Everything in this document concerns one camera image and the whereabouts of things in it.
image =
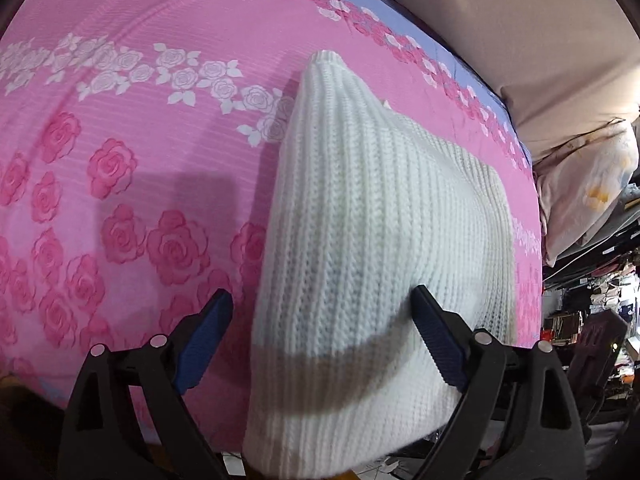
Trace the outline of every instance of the pink bedsheet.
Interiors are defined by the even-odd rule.
[[[349,0],[27,0],[0,41],[0,366],[64,406],[93,344],[143,344],[227,288],[233,321],[185,400],[213,447],[240,449],[278,147],[319,49],[498,171],[519,343],[532,344],[530,167],[508,124],[414,38]]]

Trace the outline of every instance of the white knit fabric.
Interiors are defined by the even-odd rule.
[[[513,342],[497,174],[383,107],[333,52],[303,73],[265,254],[243,449],[265,475],[332,476],[447,421],[459,395],[412,323],[414,286]]]

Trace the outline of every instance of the black clamp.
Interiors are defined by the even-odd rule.
[[[552,346],[502,345],[443,311],[424,286],[412,315],[445,382],[462,398],[414,480],[584,480],[584,441],[567,378]],[[199,314],[143,347],[91,348],[63,425],[59,480],[228,480],[181,395],[200,381],[228,326],[231,295],[218,290]],[[175,473],[153,464],[129,387],[141,386]],[[498,396],[509,391],[498,451],[478,467],[478,449]]]
[[[584,480],[584,440],[574,396],[547,341],[502,345],[441,309],[424,286],[411,294],[414,323],[442,378],[462,394],[414,480]],[[498,395],[511,391],[491,462],[472,470]]]
[[[60,480],[228,480],[181,394],[200,381],[233,310],[219,289],[199,314],[142,348],[111,352],[95,345],[76,379],[62,430]],[[141,386],[176,474],[154,465],[140,432],[129,386]]]

